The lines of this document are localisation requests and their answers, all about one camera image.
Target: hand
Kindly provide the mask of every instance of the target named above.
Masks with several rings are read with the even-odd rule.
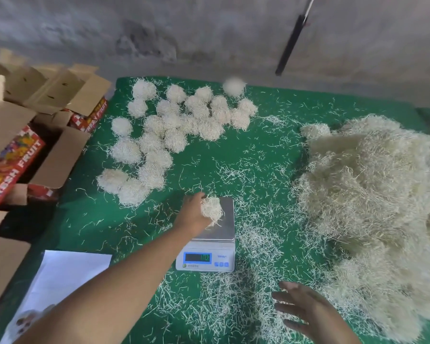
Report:
[[[315,344],[360,344],[360,340],[339,315],[336,309],[322,295],[300,283],[281,281],[281,289],[273,292],[274,308],[279,312],[292,314],[305,323],[284,320],[285,326],[300,332]]]
[[[182,208],[174,221],[174,227],[184,229],[191,233],[192,238],[197,237],[206,227],[212,223],[208,217],[202,216],[201,205],[203,192],[186,197]]]

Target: digital scale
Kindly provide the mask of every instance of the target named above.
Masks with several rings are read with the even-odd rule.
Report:
[[[234,201],[220,197],[223,216],[192,239],[178,254],[177,270],[187,272],[232,272],[236,256]]]

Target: human arm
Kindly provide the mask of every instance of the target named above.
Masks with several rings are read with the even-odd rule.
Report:
[[[25,332],[16,344],[121,343],[184,246],[211,222],[198,193],[172,229],[85,283]]]
[[[285,292],[273,292],[279,312],[297,316],[305,323],[284,320],[283,323],[314,341],[315,344],[360,344],[360,340],[321,294],[300,283],[281,281]]]

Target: green mat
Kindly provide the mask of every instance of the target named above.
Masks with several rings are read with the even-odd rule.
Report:
[[[146,79],[156,81],[161,98],[171,83],[180,84],[189,94],[206,84],[215,94],[222,93],[218,83]],[[315,266],[325,263],[322,256],[305,250],[300,243],[290,197],[290,180],[299,175],[306,162],[299,127],[324,122],[335,128],[347,119],[371,113],[418,131],[426,132],[427,126],[407,103],[248,86],[246,96],[259,106],[248,130],[226,127],[217,142],[190,136],[189,146],[173,154],[174,166],[167,172],[165,190],[153,191],[136,210],[125,209],[115,196],[97,190],[95,177],[103,168],[117,166],[105,152],[115,142],[110,120],[127,116],[134,81],[117,81],[108,113],[71,174],[51,226],[32,247],[4,295],[0,303],[0,338],[38,269],[44,249],[113,254],[113,263],[117,262],[167,229],[184,193],[201,188],[209,194],[234,198],[236,279],[233,282],[234,276],[229,274],[177,272],[173,266],[124,343],[251,343],[258,337],[271,342],[278,335],[283,342],[303,342],[302,337],[283,327],[274,327],[275,319],[266,316],[263,324],[258,321],[258,315],[272,307],[270,288],[279,280],[312,282]],[[154,104],[148,102],[149,113],[155,113]],[[135,121],[132,137],[141,135],[140,124]],[[134,172],[130,167],[124,169]],[[261,234],[250,234],[252,231]],[[223,304],[220,300],[227,302],[226,307],[217,308]],[[196,320],[198,328],[188,324]],[[366,336],[362,340],[389,342]],[[430,328],[423,342],[430,343]]]

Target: gray wall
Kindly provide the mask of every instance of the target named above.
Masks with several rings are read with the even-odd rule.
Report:
[[[120,66],[197,76],[199,65],[268,85],[335,84],[430,106],[430,0],[315,0],[284,77],[274,78],[305,2],[0,0],[0,45],[35,60],[100,63],[111,75]]]

